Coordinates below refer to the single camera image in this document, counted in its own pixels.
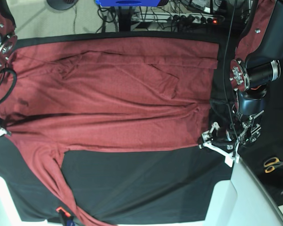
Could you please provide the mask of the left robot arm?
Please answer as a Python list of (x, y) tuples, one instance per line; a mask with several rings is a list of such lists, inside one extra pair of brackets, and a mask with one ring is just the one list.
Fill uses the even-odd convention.
[(260, 136), (259, 121), (267, 105), (269, 84), (281, 76), (283, 59), (283, 0), (277, 0), (258, 48), (244, 60), (231, 61), (229, 77), (235, 98), (210, 103), (226, 105), (229, 118), (201, 134), (199, 148), (208, 148), (224, 156), (238, 153), (240, 146), (250, 145)]

